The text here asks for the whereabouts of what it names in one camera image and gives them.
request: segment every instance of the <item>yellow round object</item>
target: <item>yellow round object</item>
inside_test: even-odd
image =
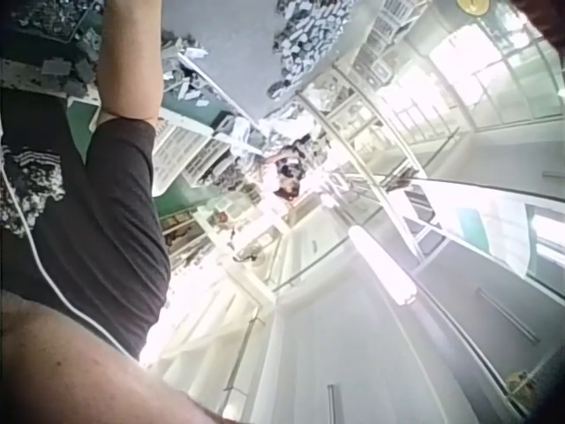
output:
[[[457,5],[471,16],[483,16],[491,6],[490,0],[457,0]]]

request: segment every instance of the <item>white cable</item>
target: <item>white cable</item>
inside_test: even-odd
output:
[[[10,181],[8,179],[8,176],[6,175],[6,173],[4,171],[3,165],[4,165],[4,160],[2,158],[2,159],[0,159],[0,170],[2,171],[2,178],[4,179],[4,181],[6,183],[6,188],[8,190],[8,193],[10,194],[11,200],[14,202],[14,206],[16,207],[16,210],[18,211],[19,219],[21,219],[21,222],[24,225],[24,230],[26,231],[26,235],[27,235],[27,241],[29,242],[29,245],[32,248],[32,254],[34,255],[34,259],[35,259],[35,263],[37,264],[37,268],[40,270],[40,272],[42,273],[45,280],[47,280],[47,282],[49,283],[49,285],[53,289],[53,292],[55,292],[55,294],[58,296],[58,298],[61,299],[61,301],[64,303],[64,305],[67,308],[69,308],[69,310],[71,312],[73,312],[75,315],[77,315],[84,322],[88,322],[95,329],[100,331],[121,353],[123,353],[128,358],[135,360],[128,353],[128,351],[126,351],[122,347],[122,345],[119,344],[118,341],[113,336],[111,336],[110,333],[105,328],[103,328],[102,325],[100,325],[98,322],[96,322],[95,320],[93,320],[89,316],[83,314],[76,307],[74,307],[71,304],[71,302],[69,302],[69,300],[67,300],[67,298],[61,293],[61,291],[59,290],[59,288],[57,287],[55,282],[51,279],[51,277],[49,276],[49,274],[47,273],[47,271],[43,267],[43,264],[41,263],[41,259],[39,257],[39,254],[37,253],[37,248],[35,247],[35,242],[34,242],[34,238],[32,236],[32,232],[29,230],[29,227],[27,226],[26,217],[24,216],[24,213],[22,212],[21,207],[19,206],[18,198],[16,197],[16,194],[15,194],[13,188],[11,187]]]

